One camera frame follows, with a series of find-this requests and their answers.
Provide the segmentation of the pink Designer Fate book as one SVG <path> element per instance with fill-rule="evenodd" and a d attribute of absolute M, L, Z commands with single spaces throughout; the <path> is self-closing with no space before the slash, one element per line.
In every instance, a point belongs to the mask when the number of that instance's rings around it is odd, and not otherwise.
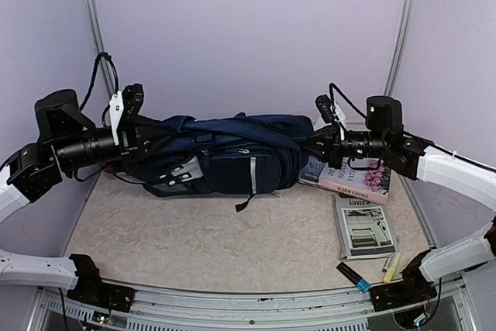
<path fill-rule="evenodd" d="M 375 159 L 357 159 L 348 165 L 343 159 L 340 169 L 324 166 L 317 186 L 354 198 L 384 204 L 389 195 L 391 169 Z"/>

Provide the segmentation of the navy blue student backpack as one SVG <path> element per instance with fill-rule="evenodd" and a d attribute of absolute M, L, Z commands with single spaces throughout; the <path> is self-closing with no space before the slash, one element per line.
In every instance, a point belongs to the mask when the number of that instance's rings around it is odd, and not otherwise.
<path fill-rule="evenodd" d="M 108 173 L 158 198 L 270 194 L 294 186 L 308 156 L 301 145 L 314 133 L 307 116 L 266 114 L 198 120 L 173 116 L 160 128 L 175 138 L 127 171 Z"/>

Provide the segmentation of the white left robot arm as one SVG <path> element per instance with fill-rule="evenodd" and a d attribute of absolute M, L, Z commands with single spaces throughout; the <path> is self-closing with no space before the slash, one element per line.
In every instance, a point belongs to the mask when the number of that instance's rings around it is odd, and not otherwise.
<path fill-rule="evenodd" d="M 98 128 L 83 114 L 73 89 L 36 102 L 39 139 L 1 167 L 1 219 L 38 201 L 84 167 L 119 162 L 130 169 L 149 155 L 144 130 L 153 120 L 139 115 L 143 101 L 141 84 L 117 91 L 109 102 L 111 125 L 106 128 Z M 84 254 L 39 257 L 2 251 L 1 283 L 59 288 L 70 299 L 117 312 L 129 312 L 135 295 L 130 287 L 104 282 Z"/>

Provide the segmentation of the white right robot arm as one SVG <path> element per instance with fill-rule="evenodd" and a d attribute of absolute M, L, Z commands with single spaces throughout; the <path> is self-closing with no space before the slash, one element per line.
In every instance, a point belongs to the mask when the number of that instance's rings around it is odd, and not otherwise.
<path fill-rule="evenodd" d="M 364 131 L 345 129 L 337 105 L 328 95 L 315 100 L 325 125 L 303 144 L 303 149 L 338 167 L 348 158 L 381 160 L 397 175 L 443 193 L 495 210 L 495 169 L 460 156 L 431 140 L 404 129 L 402 105 L 389 96 L 366 100 Z M 377 312 L 434 299 L 444 278 L 472 271 L 495 259 L 495 221 L 441 247 L 417 254 L 402 270 L 401 280 L 369 290 Z"/>

